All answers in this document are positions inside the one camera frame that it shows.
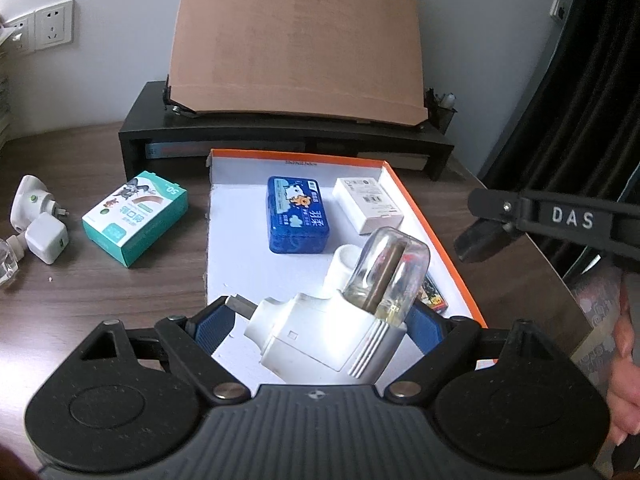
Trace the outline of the person's right hand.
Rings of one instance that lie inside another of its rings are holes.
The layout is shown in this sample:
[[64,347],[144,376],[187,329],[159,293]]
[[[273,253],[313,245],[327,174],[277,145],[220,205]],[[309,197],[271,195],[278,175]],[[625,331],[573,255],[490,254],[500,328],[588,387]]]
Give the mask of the person's right hand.
[[620,285],[620,317],[613,332],[615,354],[611,362],[606,404],[611,412],[608,440],[621,445],[639,433],[639,367],[632,360],[636,333],[630,318],[625,283]]

